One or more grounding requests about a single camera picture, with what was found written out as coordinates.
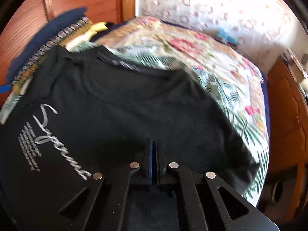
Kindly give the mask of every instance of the neckline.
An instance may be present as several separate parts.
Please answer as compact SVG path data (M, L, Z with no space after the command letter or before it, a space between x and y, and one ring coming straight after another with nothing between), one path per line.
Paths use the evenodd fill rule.
M91 63L85 63L84 73L83 73L83 82L86 88L100 100L107 101L125 101L125 103L130 101L142 101L155 98L159 95L165 95L172 91L173 88L179 86L183 82L184 78L187 78L187 73L182 70L161 70L155 69L152 67L143 66L136 64L132 61L124 60L112 52L110 52L106 47L99 46L97 51L95 51L94 59L89 59ZM101 71L106 70L115 74L117 72L125 72L126 76L133 75L138 78L140 76L149 76L150 79L164 79L165 81L161 86L158 86L153 90L151 83L148 87L141 87L140 89L129 89L125 93L118 92L114 93L112 86L99 85L100 81L95 79L94 76L97 76L97 69Z

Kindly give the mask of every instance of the wooden furniture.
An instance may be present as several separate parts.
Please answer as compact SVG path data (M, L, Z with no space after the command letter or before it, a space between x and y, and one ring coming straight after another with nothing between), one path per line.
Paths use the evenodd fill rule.
M308 107L292 70L280 59L268 73L270 112L269 180L295 170L295 185L284 220L290 221L307 198Z
M5 84L7 69L33 35L61 13L86 6L93 23L119 23L133 18L135 0L25 0L0 35L0 85Z

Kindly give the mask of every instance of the black t-shirt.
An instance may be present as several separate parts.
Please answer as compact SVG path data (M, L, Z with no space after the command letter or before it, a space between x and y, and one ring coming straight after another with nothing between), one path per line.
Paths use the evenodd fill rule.
M216 102L183 70L124 61L104 46L81 53L56 46L0 128L6 208L24 230L52 228L51 213L94 173L133 162L146 138L162 141L168 163L213 171L240 193L258 169Z

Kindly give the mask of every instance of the wooden cabinet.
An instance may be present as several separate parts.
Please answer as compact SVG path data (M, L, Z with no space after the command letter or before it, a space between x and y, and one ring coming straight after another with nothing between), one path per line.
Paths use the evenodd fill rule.
M295 216L305 198L305 165L308 163L308 107L289 67L279 58L268 73L270 156L268 176L279 178L295 169L296 182L286 214Z

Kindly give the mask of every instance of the bed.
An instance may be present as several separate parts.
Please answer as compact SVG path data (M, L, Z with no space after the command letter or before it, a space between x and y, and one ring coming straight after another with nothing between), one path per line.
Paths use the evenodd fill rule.
M0 84L6 84L12 59L20 55L38 30L62 12L86 6L85 15L93 23L117 24L134 17L134 4L135 0L25 0L0 35ZM260 162L254 183L243 195L257 205L269 162L270 131L266 76L258 67L203 33L162 23L153 17L130 20L109 34L96 37L94 44L104 44L119 56L143 60L141 64L154 68L184 68L200 83L216 99L255 160ZM5 113L8 117L13 110L27 89L25 86L22 90L24 85L20 85L17 93L10 94L2 116Z

